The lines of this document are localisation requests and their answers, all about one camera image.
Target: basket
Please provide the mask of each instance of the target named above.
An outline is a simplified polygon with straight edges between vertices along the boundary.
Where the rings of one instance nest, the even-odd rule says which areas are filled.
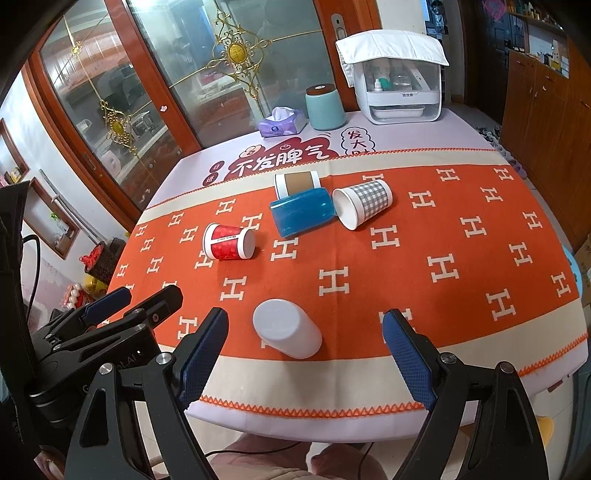
[[[107,285],[111,283],[113,273],[117,267],[117,257],[109,250],[104,242],[92,249],[90,255],[80,257],[84,263],[84,272]]]

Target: gold ornament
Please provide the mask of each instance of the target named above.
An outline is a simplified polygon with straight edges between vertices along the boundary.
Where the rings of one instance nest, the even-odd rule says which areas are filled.
[[[127,147],[129,152],[135,155],[138,149],[133,145],[131,115],[125,115],[119,110],[110,108],[105,100],[100,101],[100,108],[105,112],[105,127],[108,129],[107,138],[110,138],[116,144]]]

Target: wooden cabinet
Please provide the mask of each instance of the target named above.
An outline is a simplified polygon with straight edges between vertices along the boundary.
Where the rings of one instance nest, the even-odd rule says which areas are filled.
[[[501,143],[577,250],[591,231],[591,68],[570,41],[569,56],[567,79],[511,52]]]
[[[530,119],[531,100],[534,95],[535,60],[515,51],[509,53],[509,83],[501,143],[514,156],[521,158],[524,137]]]

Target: blue gripper pad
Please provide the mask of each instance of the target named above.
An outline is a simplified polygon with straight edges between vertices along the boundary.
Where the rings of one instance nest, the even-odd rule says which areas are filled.
[[[413,399],[430,411],[437,400],[431,371],[392,312],[384,315],[382,334]]]
[[[213,319],[197,348],[183,365],[180,372],[181,388],[177,399],[185,409],[201,397],[227,337],[228,317],[224,315]]]

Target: brown lid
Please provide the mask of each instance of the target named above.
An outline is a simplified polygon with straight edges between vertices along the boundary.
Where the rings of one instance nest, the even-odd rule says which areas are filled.
[[[306,95],[324,95],[336,90],[332,83],[319,83],[306,89]]]

